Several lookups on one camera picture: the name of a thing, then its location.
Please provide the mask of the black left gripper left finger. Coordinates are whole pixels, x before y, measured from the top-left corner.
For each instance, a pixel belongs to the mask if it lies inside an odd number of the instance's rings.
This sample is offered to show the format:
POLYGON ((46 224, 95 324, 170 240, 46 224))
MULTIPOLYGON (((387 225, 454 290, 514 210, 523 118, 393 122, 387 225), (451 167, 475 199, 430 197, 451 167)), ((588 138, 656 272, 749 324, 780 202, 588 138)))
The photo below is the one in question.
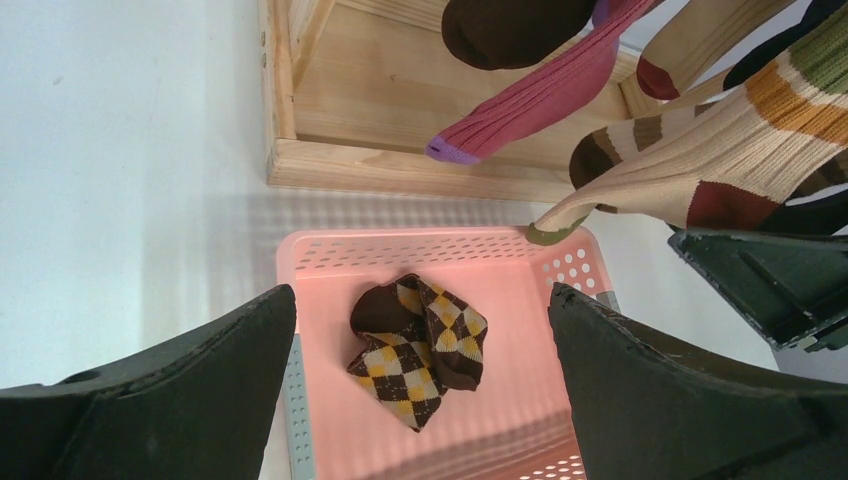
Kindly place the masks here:
POLYGON ((255 479, 296 326, 279 285, 54 385, 1 393, 5 479, 255 479))

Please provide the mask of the beige striped sock red heel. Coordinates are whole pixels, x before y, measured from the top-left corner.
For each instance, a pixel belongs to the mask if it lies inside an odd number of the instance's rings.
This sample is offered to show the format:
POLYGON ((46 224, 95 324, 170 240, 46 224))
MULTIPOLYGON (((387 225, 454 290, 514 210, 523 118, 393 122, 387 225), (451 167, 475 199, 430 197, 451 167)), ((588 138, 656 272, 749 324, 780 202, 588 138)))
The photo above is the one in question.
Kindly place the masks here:
POLYGON ((840 9, 680 132, 567 195, 526 238, 556 244, 599 205, 680 228, 751 231, 846 148, 840 9))

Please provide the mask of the brown yellow argyle sock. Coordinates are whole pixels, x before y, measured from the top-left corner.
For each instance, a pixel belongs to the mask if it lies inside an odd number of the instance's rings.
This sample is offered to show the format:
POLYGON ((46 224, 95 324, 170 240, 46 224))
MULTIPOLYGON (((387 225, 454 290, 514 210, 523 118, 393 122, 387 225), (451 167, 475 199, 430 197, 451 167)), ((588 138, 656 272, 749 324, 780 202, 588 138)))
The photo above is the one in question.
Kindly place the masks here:
POLYGON ((415 432, 437 412, 447 391, 474 391, 481 383, 487 319, 419 275, 367 290, 349 325, 365 348, 347 373, 415 432))

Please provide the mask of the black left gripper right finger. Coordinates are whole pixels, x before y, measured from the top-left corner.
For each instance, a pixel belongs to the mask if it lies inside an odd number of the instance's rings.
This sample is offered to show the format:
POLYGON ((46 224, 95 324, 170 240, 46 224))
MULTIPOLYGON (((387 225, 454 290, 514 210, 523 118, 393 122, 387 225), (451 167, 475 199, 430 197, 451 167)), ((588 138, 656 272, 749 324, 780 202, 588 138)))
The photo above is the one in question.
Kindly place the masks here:
POLYGON ((710 352, 566 284, 548 310, 591 479, 843 479, 847 388, 710 352))

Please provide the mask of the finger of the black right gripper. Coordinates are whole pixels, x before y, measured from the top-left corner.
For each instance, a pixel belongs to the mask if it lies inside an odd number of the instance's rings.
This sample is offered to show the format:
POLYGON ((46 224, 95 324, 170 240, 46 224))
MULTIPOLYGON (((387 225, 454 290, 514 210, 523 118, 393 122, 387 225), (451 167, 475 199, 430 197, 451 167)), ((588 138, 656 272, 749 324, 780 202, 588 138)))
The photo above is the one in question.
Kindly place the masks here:
POLYGON ((668 245, 774 350, 847 346, 847 237, 678 230, 668 245))

